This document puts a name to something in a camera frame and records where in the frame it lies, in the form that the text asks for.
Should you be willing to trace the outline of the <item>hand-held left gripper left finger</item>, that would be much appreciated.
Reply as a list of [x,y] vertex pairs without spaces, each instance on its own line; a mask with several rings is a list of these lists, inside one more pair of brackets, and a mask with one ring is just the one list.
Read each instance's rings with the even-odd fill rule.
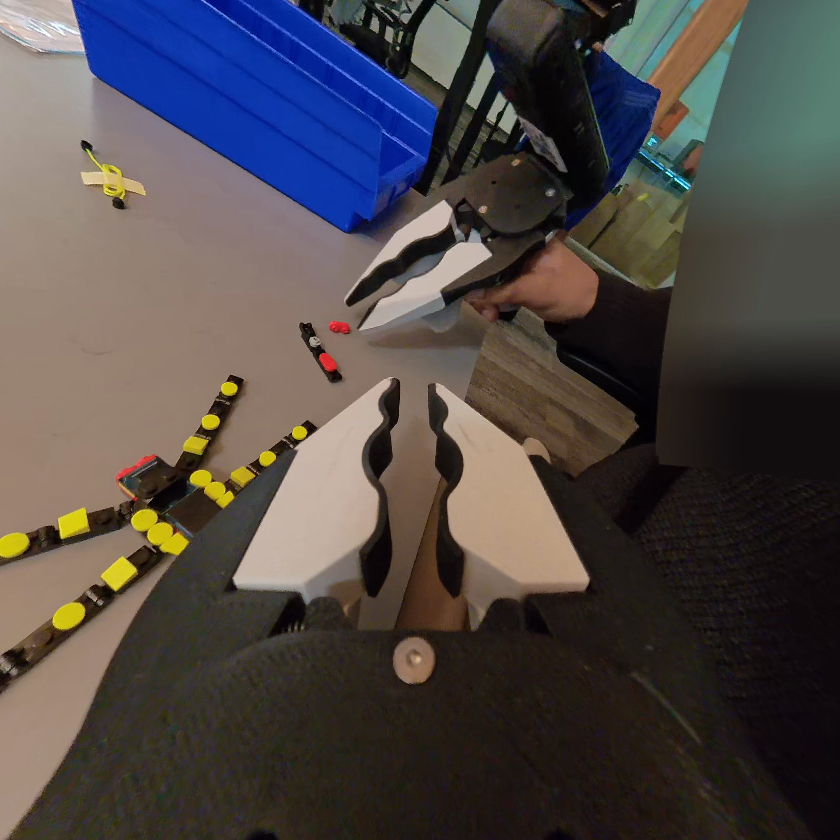
[[332,597],[353,610],[392,563],[382,476],[401,383],[388,377],[300,444],[233,577],[243,591]]

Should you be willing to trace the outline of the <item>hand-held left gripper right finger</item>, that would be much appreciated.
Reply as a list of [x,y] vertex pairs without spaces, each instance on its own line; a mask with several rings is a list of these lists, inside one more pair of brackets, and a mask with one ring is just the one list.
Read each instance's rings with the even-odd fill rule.
[[590,575],[526,450],[441,384],[427,404],[444,482],[437,574],[469,623],[498,600],[584,592]]

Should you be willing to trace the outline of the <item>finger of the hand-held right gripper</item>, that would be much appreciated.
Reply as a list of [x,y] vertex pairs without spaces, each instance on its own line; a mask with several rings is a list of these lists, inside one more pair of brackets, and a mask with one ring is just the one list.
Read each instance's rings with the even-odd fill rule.
[[359,332],[398,326],[444,310],[444,290],[491,257],[485,245],[456,245],[422,275],[405,281],[376,302],[358,325]]
[[352,307],[404,276],[424,259],[441,256],[459,241],[455,210],[441,200],[399,228],[353,284],[344,303]]

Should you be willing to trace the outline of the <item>black and yellow lego spider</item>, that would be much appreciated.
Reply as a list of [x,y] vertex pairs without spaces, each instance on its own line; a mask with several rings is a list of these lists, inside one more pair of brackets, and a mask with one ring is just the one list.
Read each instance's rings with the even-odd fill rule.
[[180,555],[216,515],[281,455],[299,447],[318,430],[305,421],[279,442],[235,469],[225,480],[203,466],[208,450],[236,405],[245,381],[230,375],[219,387],[199,428],[182,447],[174,465],[158,455],[141,458],[115,477],[127,500],[115,507],[84,507],[29,532],[2,535],[2,565],[83,543],[122,529],[139,534],[144,544],[119,557],[74,600],[58,607],[49,620],[2,652],[1,691],[26,676],[67,639],[138,584],[163,560]]

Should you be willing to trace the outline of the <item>black lego leg strip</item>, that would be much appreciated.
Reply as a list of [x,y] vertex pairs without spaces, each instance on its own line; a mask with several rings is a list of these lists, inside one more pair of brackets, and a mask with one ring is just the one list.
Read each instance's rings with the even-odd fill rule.
[[329,382],[338,383],[343,380],[343,375],[335,359],[324,349],[322,341],[312,327],[310,322],[300,322],[299,331],[302,341],[306,344],[308,351],[316,361],[320,371],[324,373]]

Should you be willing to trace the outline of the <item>person's right forearm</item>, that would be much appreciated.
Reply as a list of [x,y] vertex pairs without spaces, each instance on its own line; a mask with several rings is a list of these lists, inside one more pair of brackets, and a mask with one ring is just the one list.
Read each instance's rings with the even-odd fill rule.
[[659,381],[672,288],[648,290],[596,271],[592,308],[581,318],[545,321],[559,361],[632,414],[623,448],[655,441]]

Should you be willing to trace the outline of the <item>person's right hand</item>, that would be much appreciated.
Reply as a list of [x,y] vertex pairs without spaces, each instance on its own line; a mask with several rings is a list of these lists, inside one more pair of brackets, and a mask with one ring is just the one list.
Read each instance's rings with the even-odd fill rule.
[[466,302],[490,322],[514,308],[525,308],[543,321],[582,319],[595,305],[599,277],[557,234],[528,259],[507,284],[471,291]]

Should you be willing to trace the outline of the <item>brown cardboard boxes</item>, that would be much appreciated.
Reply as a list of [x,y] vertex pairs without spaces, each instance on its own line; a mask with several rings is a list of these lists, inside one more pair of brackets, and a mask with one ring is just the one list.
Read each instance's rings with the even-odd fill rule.
[[607,194],[570,237],[638,285],[665,287],[676,275],[689,199],[689,192],[632,180]]

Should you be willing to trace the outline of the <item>blue plastic bin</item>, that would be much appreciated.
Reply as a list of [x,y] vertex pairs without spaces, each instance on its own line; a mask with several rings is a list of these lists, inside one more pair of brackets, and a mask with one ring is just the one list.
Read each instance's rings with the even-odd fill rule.
[[604,51],[592,51],[584,69],[610,166],[603,188],[593,197],[575,198],[569,204],[568,231],[623,179],[652,129],[661,96],[659,89],[635,77]]
[[289,2],[72,6],[93,76],[345,233],[423,173],[435,106]]

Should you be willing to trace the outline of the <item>person's black sweater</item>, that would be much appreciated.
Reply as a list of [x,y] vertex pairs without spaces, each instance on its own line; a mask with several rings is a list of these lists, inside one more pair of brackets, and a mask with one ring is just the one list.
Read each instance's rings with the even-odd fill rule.
[[838,838],[838,480],[666,466],[645,445],[574,483],[679,599],[812,834]]

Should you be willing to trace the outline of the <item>wooden beam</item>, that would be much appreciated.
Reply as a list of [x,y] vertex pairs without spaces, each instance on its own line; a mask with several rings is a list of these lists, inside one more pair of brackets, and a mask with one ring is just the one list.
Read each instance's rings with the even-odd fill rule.
[[654,68],[648,83],[659,90],[656,123],[678,101],[733,29],[747,1],[705,1]]

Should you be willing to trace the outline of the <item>beige masking tape strip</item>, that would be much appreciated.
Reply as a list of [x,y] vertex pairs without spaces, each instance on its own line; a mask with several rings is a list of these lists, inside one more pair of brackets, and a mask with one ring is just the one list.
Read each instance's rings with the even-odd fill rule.
[[125,177],[117,167],[106,166],[96,171],[82,172],[80,178],[85,186],[99,186],[110,198],[124,198],[127,194],[145,195],[144,186]]

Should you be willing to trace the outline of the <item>clear plastic bag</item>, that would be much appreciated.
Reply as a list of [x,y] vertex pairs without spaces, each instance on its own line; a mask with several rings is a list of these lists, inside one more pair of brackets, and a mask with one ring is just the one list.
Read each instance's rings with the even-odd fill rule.
[[43,55],[85,53],[71,1],[1,1],[1,33]]

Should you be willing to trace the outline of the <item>black metal chair frame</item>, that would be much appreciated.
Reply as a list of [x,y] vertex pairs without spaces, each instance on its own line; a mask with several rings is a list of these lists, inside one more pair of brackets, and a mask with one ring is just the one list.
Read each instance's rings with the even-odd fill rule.
[[[445,10],[454,5],[455,11]],[[416,190],[459,175],[474,156],[499,87],[487,57],[490,17],[499,2],[328,2],[329,22],[399,80],[425,75],[445,88],[427,163]]]

